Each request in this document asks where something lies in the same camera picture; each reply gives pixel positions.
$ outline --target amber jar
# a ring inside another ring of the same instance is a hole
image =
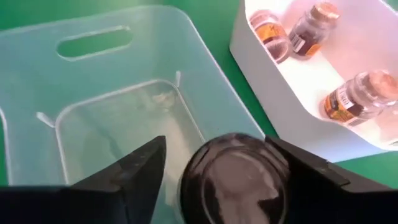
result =
[[[387,70],[363,72],[330,93],[326,115],[350,126],[376,117],[398,101],[398,80]]]
[[[269,10],[256,11],[250,17],[250,24],[276,63],[289,57],[292,45],[275,14]]]
[[[289,34],[294,55],[304,60],[315,55],[336,27],[339,16],[337,8],[331,3],[316,3],[298,20]]]

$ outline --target orange label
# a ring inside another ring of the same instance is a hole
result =
[[[340,102],[337,96],[338,89],[330,93],[325,99],[325,112],[330,119],[341,121],[343,123],[355,118],[355,115],[350,113],[344,104]]]
[[[273,23],[267,23],[256,29],[257,36],[264,43],[271,37],[286,36],[282,26]]]
[[[319,50],[319,48],[321,47],[320,44],[314,44],[312,45],[309,50],[307,51],[307,53],[305,53],[306,56],[312,56],[315,55],[315,53]]]

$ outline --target green table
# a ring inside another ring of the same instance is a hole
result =
[[[229,52],[229,38],[239,0],[2,0],[0,2],[2,3],[0,29],[89,16],[141,4],[176,6],[189,15],[207,47],[262,130],[266,134],[276,135]],[[0,184],[7,184],[4,153],[0,155]],[[341,162],[339,165],[398,188],[398,179],[392,179],[398,172],[398,152]]]

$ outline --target black round lid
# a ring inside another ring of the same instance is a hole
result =
[[[226,134],[203,145],[180,185],[186,224],[262,224],[284,221],[286,160],[246,134]]]

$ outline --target green surface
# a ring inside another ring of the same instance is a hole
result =
[[[398,0],[385,0],[393,9],[398,10]]]
[[[190,16],[207,47],[263,131],[266,134],[276,134],[229,52],[229,39],[239,0],[2,0],[1,3],[0,29],[89,16],[140,4],[177,6]],[[398,172],[398,153],[390,152],[339,164],[398,188],[398,179],[393,178]],[[4,156],[0,156],[0,184],[6,184]]]
[[[113,30],[101,35],[91,35],[61,42],[57,52],[66,58],[80,57],[102,52],[107,49],[123,47],[132,40],[132,33],[126,29]]]

